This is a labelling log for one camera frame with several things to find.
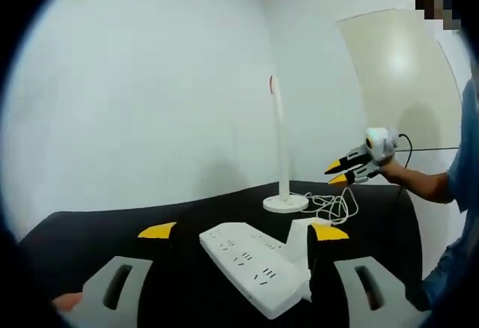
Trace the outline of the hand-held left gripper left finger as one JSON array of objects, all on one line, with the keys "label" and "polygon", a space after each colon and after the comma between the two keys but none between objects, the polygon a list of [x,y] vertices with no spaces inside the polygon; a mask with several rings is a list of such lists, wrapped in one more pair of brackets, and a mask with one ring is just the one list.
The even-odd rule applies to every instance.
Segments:
[{"label": "hand-held left gripper left finger", "polygon": [[176,222],[145,228],[125,255],[116,255],[86,281],[80,302],[81,327],[140,327],[141,304],[157,270],[168,270]]}]

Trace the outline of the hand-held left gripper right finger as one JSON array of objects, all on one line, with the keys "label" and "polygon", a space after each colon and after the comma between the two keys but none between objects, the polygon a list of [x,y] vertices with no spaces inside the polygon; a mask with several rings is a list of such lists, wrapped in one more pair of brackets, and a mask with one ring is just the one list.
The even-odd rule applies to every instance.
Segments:
[{"label": "hand-held left gripper right finger", "polygon": [[405,285],[371,256],[361,257],[339,228],[307,230],[311,301],[322,323],[420,323]]}]

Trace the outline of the person's right hand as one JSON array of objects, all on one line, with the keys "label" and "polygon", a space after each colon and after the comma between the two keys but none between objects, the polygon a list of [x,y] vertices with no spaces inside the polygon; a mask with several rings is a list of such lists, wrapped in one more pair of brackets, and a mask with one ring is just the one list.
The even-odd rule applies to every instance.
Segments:
[{"label": "person's right hand", "polygon": [[380,167],[380,174],[392,184],[402,185],[407,169],[395,158],[385,161]]}]

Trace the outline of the person's left hand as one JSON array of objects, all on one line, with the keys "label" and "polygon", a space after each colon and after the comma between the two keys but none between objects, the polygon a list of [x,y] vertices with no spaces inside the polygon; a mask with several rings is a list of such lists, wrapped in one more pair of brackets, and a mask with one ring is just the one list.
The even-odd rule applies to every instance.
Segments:
[{"label": "person's left hand", "polygon": [[82,292],[63,294],[56,297],[52,304],[60,312],[70,312],[83,298]]}]

